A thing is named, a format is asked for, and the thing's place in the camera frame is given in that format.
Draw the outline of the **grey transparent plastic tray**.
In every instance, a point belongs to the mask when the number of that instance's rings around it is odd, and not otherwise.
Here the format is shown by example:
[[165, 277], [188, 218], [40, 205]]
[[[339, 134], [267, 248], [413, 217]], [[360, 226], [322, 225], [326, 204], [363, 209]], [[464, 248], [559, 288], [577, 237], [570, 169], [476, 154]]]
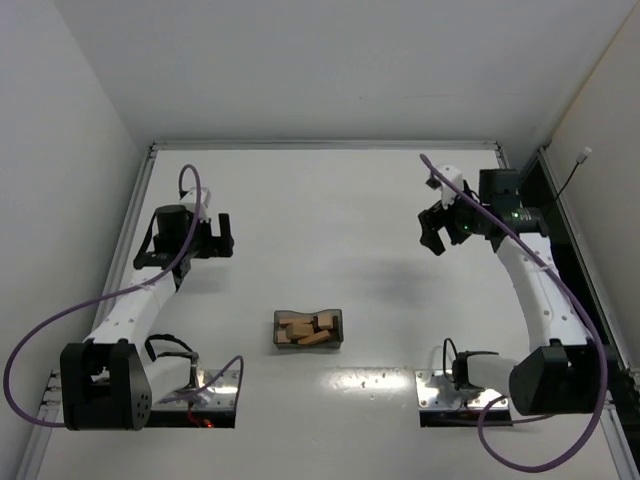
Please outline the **grey transparent plastic tray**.
[[272, 339], [279, 350], [340, 350], [344, 342], [343, 312], [276, 310]]

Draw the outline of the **light wood plank block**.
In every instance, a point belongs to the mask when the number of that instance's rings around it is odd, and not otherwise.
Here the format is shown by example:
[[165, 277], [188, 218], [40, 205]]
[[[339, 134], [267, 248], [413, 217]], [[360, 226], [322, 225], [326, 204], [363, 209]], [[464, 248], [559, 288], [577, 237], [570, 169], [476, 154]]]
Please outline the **light wood plank block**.
[[292, 323], [285, 329], [286, 337], [290, 341], [297, 341], [303, 337], [315, 333], [314, 327], [310, 323]]

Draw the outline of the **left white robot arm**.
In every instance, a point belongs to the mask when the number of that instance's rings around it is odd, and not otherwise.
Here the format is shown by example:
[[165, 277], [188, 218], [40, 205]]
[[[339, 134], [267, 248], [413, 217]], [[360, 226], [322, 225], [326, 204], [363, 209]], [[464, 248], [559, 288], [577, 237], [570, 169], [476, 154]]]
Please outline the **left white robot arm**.
[[152, 327], [179, 290], [194, 259], [229, 258], [230, 217], [218, 235], [204, 207], [159, 207], [134, 258], [132, 285], [102, 323], [60, 355], [64, 425], [71, 431], [140, 430], [158, 403], [189, 401], [201, 392], [192, 350], [155, 354], [144, 363]]

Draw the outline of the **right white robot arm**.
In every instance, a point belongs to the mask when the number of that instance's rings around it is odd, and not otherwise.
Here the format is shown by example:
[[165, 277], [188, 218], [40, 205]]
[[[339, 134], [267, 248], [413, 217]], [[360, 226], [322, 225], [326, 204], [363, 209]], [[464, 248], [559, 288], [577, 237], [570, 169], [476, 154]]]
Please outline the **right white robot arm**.
[[482, 170], [477, 194], [450, 165], [431, 168], [426, 183], [440, 199], [418, 216], [421, 244], [443, 254], [441, 230], [453, 245], [472, 236], [488, 241], [512, 282], [529, 337], [529, 353], [521, 360], [491, 351], [457, 353], [451, 378], [455, 388], [492, 389], [522, 415], [593, 412], [607, 387], [600, 377], [607, 354], [597, 348], [559, 280], [541, 211], [521, 203], [518, 173]]

